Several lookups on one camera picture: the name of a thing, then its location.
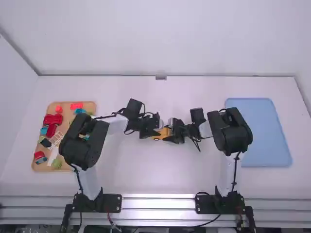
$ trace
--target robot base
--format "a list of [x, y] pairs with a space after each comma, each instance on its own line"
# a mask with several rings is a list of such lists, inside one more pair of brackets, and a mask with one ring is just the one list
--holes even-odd
[[242, 215], [245, 213], [244, 197], [237, 191], [222, 197], [215, 187], [215, 195], [195, 195], [195, 211], [200, 215]]
[[73, 197], [72, 204], [65, 207], [61, 233], [67, 232], [69, 219], [73, 212], [98, 212], [98, 213], [120, 213], [122, 204], [122, 195], [120, 194], [103, 194], [101, 189], [95, 200], [90, 200], [84, 194], [76, 194]]

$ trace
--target red toy block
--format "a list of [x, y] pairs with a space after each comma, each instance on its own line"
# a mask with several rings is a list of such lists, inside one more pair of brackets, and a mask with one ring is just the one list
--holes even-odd
[[43, 119], [43, 124], [49, 125], [61, 125], [63, 123], [63, 116], [61, 114], [46, 114]]
[[45, 155], [42, 151], [37, 151], [36, 153], [34, 153], [34, 156], [35, 156], [36, 160], [45, 157]]
[[76, 108], [83, 108], [83, 103], [82, 102], [77, 102], [77, 103], [72, 103], [70, 105], [70, 109], [75, 110]]
[[63, 112], [62, 106], [60, 106], [60, 105], [56, 106], [55, 111], [56, 111], [57, 113], [62, 113], [62, 112]]
[[49, 125], [47, 134], [45, 136], [48, 138], [53, 137], [53, 135], [55, 134], [56, 128], [57, 128], [57, 125]]
[[54, 116], [52, 114], [46, 114], [43, 119], [43, 124], [46, 126], [51, 125], [53, 118]]
[[61, 125], [63, 123], [63, 115], [61, 115], [61, 114], [55, 114], [54, 116], [53, 116], [53, 119], [52, 119], [52, 121], [51, 121], [51, 124], [53, 124], [53, 125]]

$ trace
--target blue mat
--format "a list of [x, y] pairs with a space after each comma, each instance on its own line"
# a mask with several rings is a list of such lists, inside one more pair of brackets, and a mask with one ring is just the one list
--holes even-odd
[[253, 143], [242, 160], [243, 167], [292, 164], [292, 157], [272, 100], [229, 98], [225, 106], [237, 107], [253, 132]]

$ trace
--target white backdrop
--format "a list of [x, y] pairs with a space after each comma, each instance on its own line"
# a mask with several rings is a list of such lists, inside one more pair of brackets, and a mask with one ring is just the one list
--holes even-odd
[[0, 35], [0, 174], [11, 153], [36, 80], [36, 73]]
[[311, 107], [311, 1], [2, 0], [41, 74], [294, 74]]

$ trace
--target wooden board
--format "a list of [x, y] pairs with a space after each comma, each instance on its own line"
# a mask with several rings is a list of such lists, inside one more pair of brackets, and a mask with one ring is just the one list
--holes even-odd
[[[92, 102], [92, 101], [79, 101], [83, 103], [83, 109], [85, 109], [87, 112], [91, 112], [93, 114], [96, 113], [96, 103]], [[69, 128], [69, 123], [73, 121], [73, 119], [75, 118], [75, 114], [73, 113], [74, 110], [70, 109], [70, 105], [72, 103], [78, 103], [78, 102], [53, 102], [51, 103], [46, 111], [46, 114], [56, 114], [57, 112], [55, 111], [56, 106], [60, 105], [63, 108], [63, 123], [57, 127], [56, 132], [60, 131], [63, 135], [66, 134], [68, 128]], [[45, 156], [47, 158], [50, 157], [51, 155], [51, 151], [48, 148], [45, 148], [44, 146], [42, 146], [40, 143], [37, 142], [36, 148], [35, 148], [35, 152], [37, 151], [42, 151], [44, 152]], [[66, 164], [65, 159], [62, 155], [58, 154], [57, 155], [57, 159], [60, 159], [63, 164], [62, 167], [60, 169], [55, 169], [52, 166], [47, 166], [48, 161], [41, 163], [41, 164], [36, 164], [35, 163], [35, 158], [33, 158], [31, 167], [34, 171], [37, 172], [51, 172], [51, 171], [72, 171], [72, 167], [70, 167], [68, 164]]]

